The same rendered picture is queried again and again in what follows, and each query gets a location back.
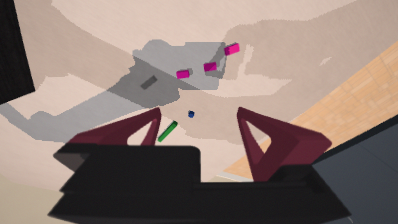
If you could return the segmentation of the magenta rod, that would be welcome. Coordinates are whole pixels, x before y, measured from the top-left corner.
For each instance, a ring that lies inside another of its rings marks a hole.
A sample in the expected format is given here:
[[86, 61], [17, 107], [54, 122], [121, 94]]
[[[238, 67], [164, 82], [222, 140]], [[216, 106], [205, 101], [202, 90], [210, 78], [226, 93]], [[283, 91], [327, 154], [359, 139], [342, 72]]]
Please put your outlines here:
[[206, 71], [212, 71], [212, 70], [217, 70], [217, 68], [216, 68], [216, 62], [207, 63], [207, 64], [203, 64], [203, 65], [204, 65], [204, 72], [206, 72]]
[[177, 71], [177, 78], [189, 78], [189, 70], [184, 70], [184, 71]]
[[230, 54], [233, 54], [233, 53], [236, 53], [236, 52], [239, 52], [239, 51], [240, 50], [239, 50], [239, 44], [238, 43], [224, 48], [224, 52], [225, 52], [226, 56], [228, 56]]

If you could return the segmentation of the grey rod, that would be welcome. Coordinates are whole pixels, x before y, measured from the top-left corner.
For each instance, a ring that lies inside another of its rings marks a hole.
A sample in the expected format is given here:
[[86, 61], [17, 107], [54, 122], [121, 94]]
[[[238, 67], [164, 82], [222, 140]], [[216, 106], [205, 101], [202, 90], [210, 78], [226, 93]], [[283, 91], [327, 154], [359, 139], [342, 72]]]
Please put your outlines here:
[[144, 82], [141, 87], [146, 90], [148, 87], [150, 87], [152, 84], [154, 84], [158, 79], [153, 75], [151, 78], [149, 78], [146, 82]]

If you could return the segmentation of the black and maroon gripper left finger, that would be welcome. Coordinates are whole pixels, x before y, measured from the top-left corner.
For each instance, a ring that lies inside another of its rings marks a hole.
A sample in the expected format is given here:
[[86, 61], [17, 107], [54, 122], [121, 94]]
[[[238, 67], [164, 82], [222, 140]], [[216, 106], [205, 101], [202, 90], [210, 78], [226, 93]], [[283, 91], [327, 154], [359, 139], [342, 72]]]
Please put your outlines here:
[[144, 113], [76, 134], [67, 143], [96, 143], [98, 145], [128, 145], [128, 138], [151, 123], [140, 145], [155, 145], [160, 123], [159, 107]]

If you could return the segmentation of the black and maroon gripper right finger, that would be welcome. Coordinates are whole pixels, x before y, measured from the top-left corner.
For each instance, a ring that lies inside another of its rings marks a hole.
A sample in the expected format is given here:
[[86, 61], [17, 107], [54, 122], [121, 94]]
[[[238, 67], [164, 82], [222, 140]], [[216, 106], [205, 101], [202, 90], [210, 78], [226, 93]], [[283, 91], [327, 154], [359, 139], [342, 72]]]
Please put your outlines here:
[[[332, 146], [320, 132], [239, 107], [237, 121], [253, 181], [268, 181], [283, 165], [311, 164]], [[247, 121], [264, 132], [271, 144], [264, 153]]]

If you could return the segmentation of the green rod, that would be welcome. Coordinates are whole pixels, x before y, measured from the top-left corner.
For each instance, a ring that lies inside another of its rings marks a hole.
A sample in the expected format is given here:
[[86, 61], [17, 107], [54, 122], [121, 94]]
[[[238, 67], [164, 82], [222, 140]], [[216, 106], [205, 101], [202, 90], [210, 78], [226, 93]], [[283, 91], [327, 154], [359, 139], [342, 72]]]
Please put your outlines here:
[[178, 122], [174, 121], [158, 138], [157, 141], [161, 142], [176, 126]]

